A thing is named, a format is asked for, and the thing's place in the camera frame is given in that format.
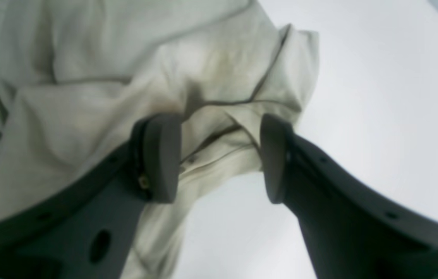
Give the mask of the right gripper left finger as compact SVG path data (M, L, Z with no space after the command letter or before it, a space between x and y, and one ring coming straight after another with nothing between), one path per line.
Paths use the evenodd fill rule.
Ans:
M117 279L148 203L176 199L181 118L156 114L58 194L0 222L0 279Z

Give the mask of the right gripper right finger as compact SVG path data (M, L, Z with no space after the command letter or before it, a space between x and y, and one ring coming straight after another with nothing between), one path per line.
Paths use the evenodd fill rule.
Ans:
M364 185L272 114L261 160L267 196L298 219L318 279L438 279L438 221Z

